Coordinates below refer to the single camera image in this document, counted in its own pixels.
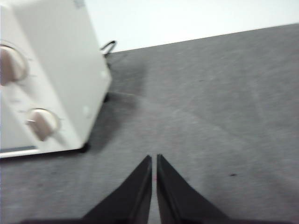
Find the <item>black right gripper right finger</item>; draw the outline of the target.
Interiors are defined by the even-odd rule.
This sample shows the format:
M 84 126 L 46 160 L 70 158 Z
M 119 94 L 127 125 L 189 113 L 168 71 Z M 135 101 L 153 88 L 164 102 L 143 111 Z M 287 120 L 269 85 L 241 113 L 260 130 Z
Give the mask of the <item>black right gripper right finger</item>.
M 162 154 L 157 155 L 157 199 L 163 224 L 229 220 L 229 216 L 192 188 Z

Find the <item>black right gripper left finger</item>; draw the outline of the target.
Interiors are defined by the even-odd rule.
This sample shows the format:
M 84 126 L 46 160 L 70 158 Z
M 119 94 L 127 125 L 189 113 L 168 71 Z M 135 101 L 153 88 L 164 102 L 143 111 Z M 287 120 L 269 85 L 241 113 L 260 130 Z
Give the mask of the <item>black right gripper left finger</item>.
M 152 158 L 147 155 L 124 182 L 83 219 L 92 224 L 146 224 L 152 195 Z

